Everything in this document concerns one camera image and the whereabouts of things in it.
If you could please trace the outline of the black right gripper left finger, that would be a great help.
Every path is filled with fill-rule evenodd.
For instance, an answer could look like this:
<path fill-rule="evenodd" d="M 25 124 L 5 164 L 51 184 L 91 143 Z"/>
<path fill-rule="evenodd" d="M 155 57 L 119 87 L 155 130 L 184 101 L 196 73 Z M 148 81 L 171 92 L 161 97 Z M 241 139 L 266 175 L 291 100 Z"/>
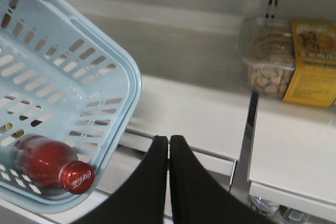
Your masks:
<path fill-rule="evenodd" d="M 163 223 L 168 139 L 155 136 L 129 178 L 103 203 L 73 223 Z"/>

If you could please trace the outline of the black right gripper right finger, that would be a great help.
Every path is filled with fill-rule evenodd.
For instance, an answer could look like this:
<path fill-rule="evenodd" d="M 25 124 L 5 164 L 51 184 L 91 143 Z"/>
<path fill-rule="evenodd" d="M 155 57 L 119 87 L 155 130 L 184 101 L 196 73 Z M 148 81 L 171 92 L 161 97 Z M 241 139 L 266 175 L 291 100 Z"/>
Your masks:
<path fill-rule="evenodd" d="M 170 196 L 174 223 L 270 223 L 225 190 L 202 166 L 184 136 L 170 138 Z"/>

